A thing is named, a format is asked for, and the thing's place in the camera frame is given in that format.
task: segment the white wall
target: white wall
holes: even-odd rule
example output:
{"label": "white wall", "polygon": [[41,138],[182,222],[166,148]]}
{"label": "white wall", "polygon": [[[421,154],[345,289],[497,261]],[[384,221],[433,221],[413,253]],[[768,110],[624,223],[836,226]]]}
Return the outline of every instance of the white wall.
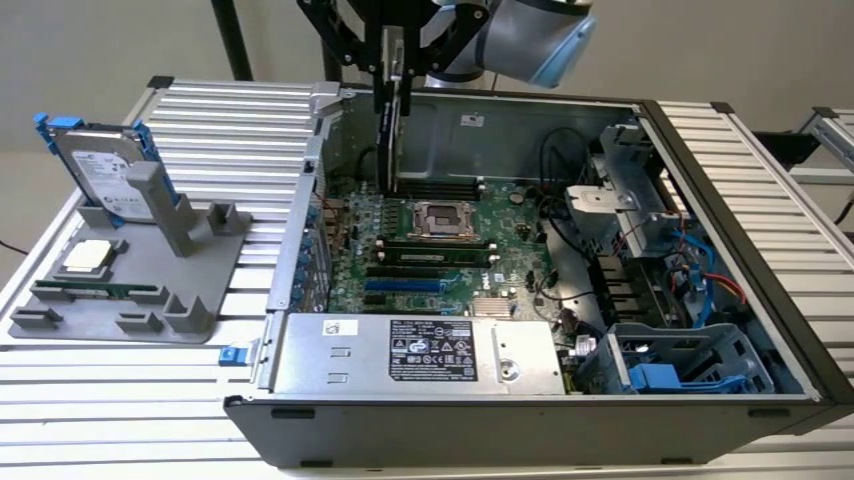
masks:
{"label": "white wall", "polygon": [[[237,2],[257,79],[319,79],[297,0]],[[594,12],[558,93],[729,101],[765,129],[794,127],[815,105],[854,107],[854,0],[594,0]],[[154,74],[230,78],[210,0],[0,0],[2,239],[29,247],[71,190],[33,114],[121,121]],[[840,195],[825,197],[836,212]],[[0,249],[0,278],[17,262]]]}

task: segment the hard drive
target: hard drive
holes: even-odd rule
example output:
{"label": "hard drive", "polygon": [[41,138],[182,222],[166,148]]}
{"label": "hard drive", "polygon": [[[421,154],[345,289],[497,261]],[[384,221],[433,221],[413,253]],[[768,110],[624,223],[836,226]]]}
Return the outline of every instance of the hard drive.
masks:
{"label": "hard drive", "polygon": [[[37,115],[35,121],[37,130],[51,152],[63,160],[89,206],[105,208],[118,223],[154,223],[143,195],[126,180],[134,163],[161,161],[149,127],[142,122],[133,127],[87,124],[78,117],[57,117],[49,121],[43,113]],[[178,204],[169,176],[163,181],[173,203]]]}

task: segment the sticker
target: sticker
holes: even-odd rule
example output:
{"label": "sticker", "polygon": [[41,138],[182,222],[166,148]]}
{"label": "sticker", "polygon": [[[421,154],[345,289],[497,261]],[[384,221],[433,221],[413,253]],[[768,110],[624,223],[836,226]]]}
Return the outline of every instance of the sticker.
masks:
{"label": "sticker", "polygon": [[482,127],[485,121],[484,115],[462,115],[460,117],[460,124],[464,127]]}
{"label": "sticker", "polygon": [[325,320],[323,335],[325,336],[359,335],[359,320]]}
{"label": "sticker", "polygon": [[397,382],[477,382],[472,322],[393,320],[389,376]]}
{"label": "sticker", "polygon": [[102,207],[129,220],[153,220],[143,194],[126,180],[129,162],[119,155],[77,150],[71,156],[93,188]]}
{"label": "sticker", "polygon": [[63,290],[75,298],[110,298],[107,290],[95,290],[91,288],[67,288]]}

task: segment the power supply label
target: power supply label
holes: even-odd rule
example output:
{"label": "power supply label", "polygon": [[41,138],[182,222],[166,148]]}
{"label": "power supply label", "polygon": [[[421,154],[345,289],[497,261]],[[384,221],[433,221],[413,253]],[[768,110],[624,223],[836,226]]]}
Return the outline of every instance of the power supply label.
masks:
{"label": "power supply label", "polygon": [[398,382],[477,382],[472,322],[393,320],[389,376]]}

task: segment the gray 3d-printed holder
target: gray 3d-printed holder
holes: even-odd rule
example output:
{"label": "gray 3d-printed holder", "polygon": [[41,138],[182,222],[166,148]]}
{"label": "gray 3d-printed holder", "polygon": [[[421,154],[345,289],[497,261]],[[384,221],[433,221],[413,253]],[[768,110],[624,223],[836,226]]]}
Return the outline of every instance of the gray 3d-printed holder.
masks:
{"label": "gray 3d-printed holder", "polygon": [[[157,224],[114,226],[101,207],[81,206],[86,225],[33,299],[13,313],[17,338],[203,343],[217,325],[251,222],[234,204],[195,211],[185,195],[174,205],[158,162],[138,162],[127,180],[143,194]],[[63,267],[74,245],[109,240],[113,251],[93,272]]]}

